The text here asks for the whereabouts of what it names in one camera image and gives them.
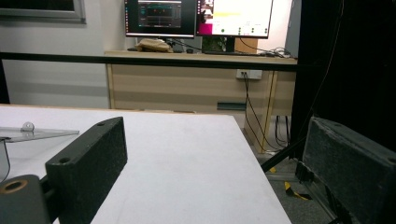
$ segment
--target floor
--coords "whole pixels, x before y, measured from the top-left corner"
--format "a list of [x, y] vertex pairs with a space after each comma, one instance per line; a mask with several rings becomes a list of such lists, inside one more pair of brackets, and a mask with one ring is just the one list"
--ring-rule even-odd
[[[275, 153], [258, 153], [256, 148], [253, 146], [252, 141], [248, 139], [244, 129], [243, 122], [244, 117], [240, 115], [234, 116], [235, 120], [241, 127], [242, 132], [245, 134], [250, 147], [255, 154], [258, 162], [263, 164], [268, 159], [274, 156]], [[278, 124], [278, 134], [275, 135], [276, 117], [273, 117], [268, 141], [271, 146], [279, 147], [279, 139], [286, 138], [286, 123], [285, 120], [281, 120]], [[330, 210], [326, 210], [326, 206], [322, 206], [323, 202], [326, 201], [325, 198], [317, 199], [316, 194], [314, 194], [311, 188], [308, 188], [305, 183], [300, 183], [300, 181], [295, 177], [297, 162], [295, 160], [289, 160], [286, 158], [282, 162], [278, 163], [272, 171], [266, 173], [270, 184], [273, 186], [274, 192], [278, 197], [279, 201], [283, 205], [285, 212], [288, 214], [291, 223], [293, 224], [327, 224], [331, 223], [335, 216]], [[312, 200], [307, 200], [306, 198], [301, 198], [297, 196], [290, 196], [286, 192], [286, 185], [289, 184], [289, 190], [291, 190], [298, 195], [308, 194], [312, 196]]]

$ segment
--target white table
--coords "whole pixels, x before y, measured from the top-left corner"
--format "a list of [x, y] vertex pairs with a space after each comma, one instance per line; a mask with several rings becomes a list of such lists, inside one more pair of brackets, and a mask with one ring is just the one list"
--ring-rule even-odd
[[[290, 223], [232, 116], [0, 105], [0, 127], [84, 133], [119, 116], [128, 163], [92, 223]], [[77, 137], [7, 143], [8, 178], [43, 177]]]

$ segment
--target power outlet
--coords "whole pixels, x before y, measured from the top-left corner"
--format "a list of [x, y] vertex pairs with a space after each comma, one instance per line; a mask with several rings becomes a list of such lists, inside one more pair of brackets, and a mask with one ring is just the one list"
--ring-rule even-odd
[[247, 69], [236, 69], [236, 78], [248, 78], [250, 70]]
[[236, 78], [262, 79], [262, 70], [236, 69]]

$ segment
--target monitor screen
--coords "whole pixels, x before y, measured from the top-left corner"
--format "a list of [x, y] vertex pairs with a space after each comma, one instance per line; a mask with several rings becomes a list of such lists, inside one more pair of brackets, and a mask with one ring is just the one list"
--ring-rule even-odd
[[195, 37], [196, 0], [124, 1], [126, 36]]
[[0, 0], [0, 20], [86, 23], [83, 0]]
[[198, 36], [268, 38], [273, 0], [197, 0]]

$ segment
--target cable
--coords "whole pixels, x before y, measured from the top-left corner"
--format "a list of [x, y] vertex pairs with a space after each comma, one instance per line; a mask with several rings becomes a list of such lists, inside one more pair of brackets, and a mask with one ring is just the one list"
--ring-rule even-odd
[[288, 139], [288, 146], [289, 146], [290, 145], [290, 124], [289, 124], [288, 116], [285, 116], [285, 121], [286, 121], [286, 136]]
[[181, 41], [179, 41], [179, 40], [177, 40], [177, 39], [173, 39], [173, 38], [172, 38], [172, 40], [175, 41], [177, 44], [179, 44], [179, 45], [182, 46], [182, 47], [184, 46], [184, 47], [189, 47], [189, 48], [192, 48], [192, 49], [197, 49], [197, 50], [202, 51], [202, 49], [199, 49], [199, 48], [196, 48], [196, 47], [194, 47], [194, 46], [185, 44], [185, 43], [183, 43], [183, 42], [181, 42]]
[[276, 116], [276, 121], [275, 121], [275, 139], [276, 139], [276, 143], [280, 146], [280, 147], [285, 147], [284, 144], [288, 145], [289, 142], [288, 140], [284, 140], [283, 138], [280, 138], [279, 136], [281, 136], [281, 131], [280, 131], [280, 124], [279, 124], [279, 118], [280, 116]]
[[[265, 142], [268, 144], [268, 146], [274, 148], [276, 151], [282, 150], [281, 148], [276, 148], [276, 147], [272, 146], [272, 145], [268, 142], [267, 138], [265, 137], [265, 131], [262, 129], [262, 126], [261, 126], [261, 123], [260, 123], [260, 121], [259, 121], [259, 118], [257, 117], [257, 114], [256, 114], [256, 112], [254, 111], [253, 104], [251, 103], [250, 97], [249, 97], [249, 95], [248, 95], [248, 76], [247, 76], [247, 74], [243, 74], [243, 75], [244, 75], [244, 81], [245, 81], [245, 88], [246, 88], [246, 92], [247, 92], [247, 93], [246, 93], [246, 101], [245, 101], [245, 104], [246, 104], [247, 106], [248, 106], [248, 105], [250, 106], [250, 108], [251, 108], [251, 110], [252, 110], [252, 112], [253, 112], [253, 115], [254, 115], [254, 117], [255, 117], [257, 123], [259, 124], [259, 128], [260, 128], [260, 130], [261, 130], [263, 140], [265, 140]], [[245, 119], [246, 119], [246, 121], [247, 121], [247, 125], [249, 126], [249, 128], [250, 128], [250, 130], [253, 132], [253, 134], [254, 134], [254, 136], [255, 136], [257, 142], [259, 143], [260, 148], [261, 148], [263, 151], [274, 152], [274, 151], [269, 151], [269, 150], [265, 150], [265, 149], [264, 149], [263, 143], [261, 143], [261, 142], [259, 141], [259, 138], [258, 138], [257, 134], [255, 134], [253, 128], [252, 128], [251, 125], [250, 125], [250, 122], [248, 121], [248, 111], [247, 111], [247, 110], [245, 110]]]
[[[245, 41], [242, 38], [239, 38], [239, 40], [247, 47], [251, 48], [251, 49], [257, 49], [257, 48], [253, 48], [250, 45], [248, 45], [247, 43], [245, 43]], [[291, 53], [286, 50], [285, 48], [281, 48], [281, 47], [277, 47], [274, 49], [257, 49], [257, 50], [261, 50], [263, 52], [269, 52], [269, 53], [274, 53], [276, 56], [280, 57], [280, 58], [286, 58], [285, 55], [287, 56], [291, 56]]]
[[336, 33], [335, 33], [334, 45], [332, 46], [332, 54], [331, 54], [331, 56], [330, 56], [329, 63], [328, 63], [327, 68], [326, 68], [326, 73], [325, 73], [323, 79], [322, 79], [321, 82], [320, 82], [318, 91], [317, 91], [316, 94], [315, 94], [314, 100], [312, 101], [312, 105], [309, 107], [308, 114], [306, 115], [306, 118], [305, 118], [305, 120], [304, 120], [304, 123], [303, 123], [303, 125], [302, 125], [302, 127], [301, 127], [301, 129], [300, 129], [300, 131], [299, 131], [299, 133], [298, 133], [297, 136], [300, 136], [300, 135], [301, 135], [301, 133], [302, 133], [302, 131], [303, 131], [303, 129], [304, 129], [305, 124], [308, 122], [308, 119], [309, 119], [309, 117], [310, 117], [310, 112], [313, 111], [313, 107], [314, 107], [314, 104], [315, 104], [316, 100], [318, 99], [320, 90], [321, 90], [322, 87], [323, 87], [323, 84], [324, 84], [324, 81], [326, 80], [327, 75], [329, 75], [330, 65], [332, 64], [332, 57], [333, 57], [333, 55], [334, 55], [335, 46], [336, 46], [336, 44], [337, 44], [338, 35], [339, 35], [339, 32], [340, 32], [340, 27], [341, 27], [341, 21], [342, 21], [341, 19], [342, 19], [343, 15], [344, 15], [344, 0], [341, 0], [341, 8], [340, 8], [339, 22], [338, 22], [337, 30], [336, 30]]

